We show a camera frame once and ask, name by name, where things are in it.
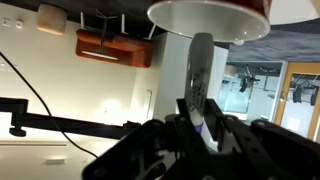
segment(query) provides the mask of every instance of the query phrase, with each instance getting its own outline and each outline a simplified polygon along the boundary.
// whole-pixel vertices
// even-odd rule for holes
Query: glass door
[[[275,124],[313,139],[319,118],[320,63],[288,63]]]

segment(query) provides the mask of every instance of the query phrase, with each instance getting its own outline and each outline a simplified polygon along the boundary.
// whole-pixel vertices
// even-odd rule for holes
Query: door frame
[[[289,93],[288,90],[290,87],[290,82],[293,74],[320,75],[320,63],[289,62],[287,66],[286,74],[284,77],[283,85],[280,91],[280,99],[287,99],[288,93]],[[281,125],[284,109],[286,107],[286,101],[281,101],[280,99],[278,99],[278,106],[277,106],[276,115],[274,118],[274,123],[279,126]],[[317,94],[316,104],[313,109],[313,114],[312,114],[309,130],[307,134],[308,139],[313,140],[315,136],[319,114],[320,114],[320,91]]]

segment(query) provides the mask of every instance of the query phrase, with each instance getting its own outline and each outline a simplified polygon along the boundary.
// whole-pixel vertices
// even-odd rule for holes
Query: wall outlet
[[[10,27],[11,26],[11,20],[8,19],[8,18],[3,18],[2,25],[6,26],[6,27]]]

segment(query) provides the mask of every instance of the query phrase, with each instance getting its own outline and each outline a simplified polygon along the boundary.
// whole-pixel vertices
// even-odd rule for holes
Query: black cable
[[[31,84],[24,78],[24,76],[14,67],[14,65],[9,61],[9,59],[7,59],[7,57],[5,55],[2,54],[2,52],[0,52],[0,56],[9,64],[9,66],[18,74],[18,76],[22,79],[22,81],[24,83],[26,83],[26,85],[31,89],[31,91],[37,96],[37,98],[41,101],[41,103],[43,104],[43,106],[45,107],[45,109],[48,112],[49,118],[50,120],[53,122],[53,124],[56,126],[56,128],[63,134],[63,136],[71,143],[73,144],[76,148],[80,149],[81,151],[84,151],[92,156],[94,156],[95,158],[98,158],[97,155],[95,155],[94,153],[80,147],[79,145],[77,145],[75,142],[73,142],[63,131],[62,129],[59,127],[58,123],[56,122],[56,120],[52,117],[52,114],[47,106],[47,104],[44,102],[44,100],[41,98],[41,96],[38,94],[38,92],[31,86]]]

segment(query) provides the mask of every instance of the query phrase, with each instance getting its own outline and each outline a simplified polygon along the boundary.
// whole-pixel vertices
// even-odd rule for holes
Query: power outlet
[[[10,27],[11,26],[11,20],[8,19],[8,18],[3,18],[2,25],[6,26],[6,27]]]

